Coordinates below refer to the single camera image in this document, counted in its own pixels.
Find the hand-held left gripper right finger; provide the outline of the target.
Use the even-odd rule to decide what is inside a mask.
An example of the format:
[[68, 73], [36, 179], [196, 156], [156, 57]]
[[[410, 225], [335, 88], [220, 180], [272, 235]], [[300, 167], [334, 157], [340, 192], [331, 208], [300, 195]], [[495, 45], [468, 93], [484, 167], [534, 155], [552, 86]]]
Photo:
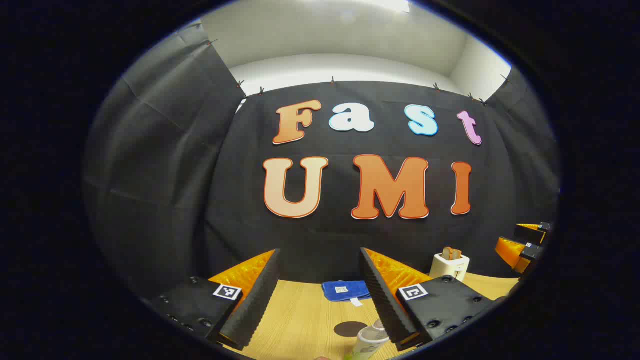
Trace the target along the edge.
[[402, 352], [464, 330], [506, 297], [506, 281], [430, 276], [362, 247], [359, 268], [390, 341]]

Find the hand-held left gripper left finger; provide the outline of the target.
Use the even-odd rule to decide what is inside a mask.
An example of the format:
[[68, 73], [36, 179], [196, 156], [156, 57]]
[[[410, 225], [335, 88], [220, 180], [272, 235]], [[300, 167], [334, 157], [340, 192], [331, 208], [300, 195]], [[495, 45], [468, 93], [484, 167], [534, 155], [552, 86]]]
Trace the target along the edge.
[[242, 351], [278, 285], [280, 255], [276, 248], [210, 278], [190, 276], [151, 298], [150, 307], [194, 338]]

